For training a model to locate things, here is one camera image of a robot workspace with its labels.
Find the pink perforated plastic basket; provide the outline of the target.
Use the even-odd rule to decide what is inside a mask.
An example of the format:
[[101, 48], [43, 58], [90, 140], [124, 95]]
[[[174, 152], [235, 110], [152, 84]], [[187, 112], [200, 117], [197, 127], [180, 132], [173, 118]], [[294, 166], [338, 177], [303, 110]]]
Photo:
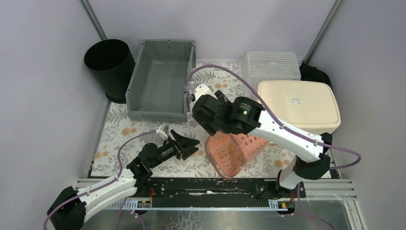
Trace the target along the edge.
[[218, 131], [206, 140], [204, 148], [218, 175], [230, 180], [254, 160], [269, 143], [264, 138], [249, 134], [235, 135]]

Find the grey plastic storage bin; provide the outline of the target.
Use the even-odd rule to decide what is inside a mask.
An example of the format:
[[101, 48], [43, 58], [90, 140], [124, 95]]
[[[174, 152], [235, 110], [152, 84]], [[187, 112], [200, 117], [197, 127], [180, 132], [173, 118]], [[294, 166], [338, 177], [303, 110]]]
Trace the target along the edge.
[[196, 67], [194, 40], [145, 39], [125, 94], [132, 120], [187, 122], [184, 84]]

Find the white perforated plastic basket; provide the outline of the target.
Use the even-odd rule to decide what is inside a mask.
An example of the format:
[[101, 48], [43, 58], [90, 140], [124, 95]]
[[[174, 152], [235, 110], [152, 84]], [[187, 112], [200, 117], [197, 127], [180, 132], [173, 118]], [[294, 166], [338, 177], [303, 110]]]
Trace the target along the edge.
[[239, 62], [239, 75], [253, 88], [262, 81], [301, 78], [299, 62], [292, 51], [248, 51]]

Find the cream plastic laundry basket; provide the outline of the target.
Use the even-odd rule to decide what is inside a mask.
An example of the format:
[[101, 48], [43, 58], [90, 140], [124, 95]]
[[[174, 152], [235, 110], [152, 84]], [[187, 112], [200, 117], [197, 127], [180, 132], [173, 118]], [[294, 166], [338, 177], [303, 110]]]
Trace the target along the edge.
[[281, 120], [313, 134], [332, 134], [341, 124], [330, 86], [301, 80], [268, 80], [257, 93]]

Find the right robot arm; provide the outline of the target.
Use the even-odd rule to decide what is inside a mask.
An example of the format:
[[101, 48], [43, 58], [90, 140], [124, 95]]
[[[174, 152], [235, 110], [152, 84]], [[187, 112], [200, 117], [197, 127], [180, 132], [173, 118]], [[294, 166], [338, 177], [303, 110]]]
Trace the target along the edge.
[[194, 90], [193, 118], [213, 136], [217, 132], [264, 138], [295, 154], [293, 161], [278, 174], [275, 193], [287, 197], [301, 181], [318, 180], [330, 170], [330, 157], [323, 144], [329, 133], [314, 135], [288, 123], [277, 121], [258, 102], [237, 97], [227, 100], [221, 91], [213, 93], [205, 85]]

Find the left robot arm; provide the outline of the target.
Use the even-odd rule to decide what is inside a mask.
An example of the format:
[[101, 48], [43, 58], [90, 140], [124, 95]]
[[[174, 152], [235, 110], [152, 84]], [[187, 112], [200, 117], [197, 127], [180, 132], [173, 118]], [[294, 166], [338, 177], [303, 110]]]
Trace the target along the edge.
[[198, 151], [200, 141], [184, 137], [174, 130], [164, 136], [161, 146], [145, 144], [138, 156], [126, 166], [119, 162], [119, 172], [96, 184], [75, 189], [63, 189], [47, 211], [43, 229], [52, 223], [56, 230], [79, 230], [99, 211], [118, 200], [148, 192], [152, 169], [175, 157], [186, 160]]

